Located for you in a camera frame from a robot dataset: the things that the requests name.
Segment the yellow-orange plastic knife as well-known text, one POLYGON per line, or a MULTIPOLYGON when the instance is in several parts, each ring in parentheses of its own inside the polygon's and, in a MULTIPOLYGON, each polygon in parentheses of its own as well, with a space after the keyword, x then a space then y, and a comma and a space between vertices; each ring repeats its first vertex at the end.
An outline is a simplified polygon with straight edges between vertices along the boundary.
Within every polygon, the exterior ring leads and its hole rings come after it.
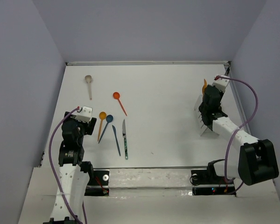
POLYGON ((205 89, 206 89, 206 87, 207 87, 207 81, 206 81, 206 79, 204 79, 203 80, 203 86, 202 86, 202 94, 204 95, 204 93, 205 93, 205 89))

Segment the patterned-handle metal knife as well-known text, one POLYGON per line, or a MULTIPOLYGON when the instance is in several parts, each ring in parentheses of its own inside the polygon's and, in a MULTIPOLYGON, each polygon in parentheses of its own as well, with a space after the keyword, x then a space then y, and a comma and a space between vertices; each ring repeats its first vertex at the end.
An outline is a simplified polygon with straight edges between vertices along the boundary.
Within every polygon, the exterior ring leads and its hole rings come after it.
POLYGON ((127 138, 126 138, 126 121, 125 120, 123 120, 123 123, 122 123, 122 135, 123 135, 123 139, 124 139, 125 159, 128 160, 127 138))

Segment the beige plastic spoon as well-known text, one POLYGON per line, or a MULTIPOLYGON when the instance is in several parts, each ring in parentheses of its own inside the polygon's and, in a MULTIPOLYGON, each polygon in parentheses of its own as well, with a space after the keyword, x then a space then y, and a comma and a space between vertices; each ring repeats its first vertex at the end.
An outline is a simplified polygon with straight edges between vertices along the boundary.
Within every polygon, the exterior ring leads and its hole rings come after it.
POLYGON ((92 77, 91 77, 91 75, 86 75, 85 76, 85 81, 86 81, 87 86, 88 86, 89 99, 92 100, 92 92, 91 92, 92 77))

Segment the orange-red plastic spoon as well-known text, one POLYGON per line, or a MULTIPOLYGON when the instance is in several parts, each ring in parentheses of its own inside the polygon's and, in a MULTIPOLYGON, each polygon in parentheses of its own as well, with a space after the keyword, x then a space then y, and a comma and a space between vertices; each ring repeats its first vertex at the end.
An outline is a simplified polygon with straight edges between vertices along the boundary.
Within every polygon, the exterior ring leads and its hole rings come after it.
POLYGON ((114 92, 113 93, 113 98, 118 100, 119 105, 120 105, 121 109, 123 110, 123 113, 127 116, 126 110, 125 110, 124 106, 122 105, 122 103, 120 101, 120 93, 119 92, 114 92))

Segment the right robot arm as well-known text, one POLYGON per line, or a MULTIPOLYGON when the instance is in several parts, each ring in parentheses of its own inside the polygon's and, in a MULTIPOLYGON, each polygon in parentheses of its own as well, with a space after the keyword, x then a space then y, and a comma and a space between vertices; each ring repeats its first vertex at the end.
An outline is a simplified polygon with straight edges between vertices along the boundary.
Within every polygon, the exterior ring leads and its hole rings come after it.
POLYGON ((277 178, 280 173, 273 143, 250 135, 232 122, 222 110, 223 95, 215 85, 205 85, 198 107, 204 126, 228 141, 223 164, 207 169, 206 179, 216 183, 222 176, 227 182, 238 178, 251 186, 277 178))

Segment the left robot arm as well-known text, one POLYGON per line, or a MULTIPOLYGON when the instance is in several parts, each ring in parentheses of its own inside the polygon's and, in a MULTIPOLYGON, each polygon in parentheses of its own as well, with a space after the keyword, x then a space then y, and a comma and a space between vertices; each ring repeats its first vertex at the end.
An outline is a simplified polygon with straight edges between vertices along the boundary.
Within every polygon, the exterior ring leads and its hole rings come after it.
POLYGON ((59 169, 55 169, 52 160, 53 138, 49 140, 49 162, 58 186, 50 224, 87 223, 84 195, 87 184, 94 179, 94 170, 90 161, 83 160, 83 139, 92 135, 95 124, 96 118, 90 107, 77 107, 64 114, 57 125, 62 129, 63 137, 59 148, 59 169))

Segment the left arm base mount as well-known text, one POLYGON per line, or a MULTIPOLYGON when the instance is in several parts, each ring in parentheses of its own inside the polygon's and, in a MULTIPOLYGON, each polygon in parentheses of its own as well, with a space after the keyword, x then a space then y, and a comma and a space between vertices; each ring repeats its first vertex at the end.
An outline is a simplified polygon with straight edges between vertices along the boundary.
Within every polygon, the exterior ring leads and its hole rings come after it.
POLYGON ((109 196, 110 170, 95 169, 94 177, 86 186, 85 196, 109 196))

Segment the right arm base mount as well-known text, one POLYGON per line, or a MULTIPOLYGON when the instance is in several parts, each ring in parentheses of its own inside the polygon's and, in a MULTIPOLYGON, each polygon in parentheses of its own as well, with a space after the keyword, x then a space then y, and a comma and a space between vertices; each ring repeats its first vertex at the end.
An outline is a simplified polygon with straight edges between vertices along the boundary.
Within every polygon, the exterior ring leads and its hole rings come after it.
POLYGON ((211 161, 205 169, 191 170, 189 178, 194 196, 235 195, 234 182, 227 183, 223 176, 215 173, 214 164, 223 159, 211 161))

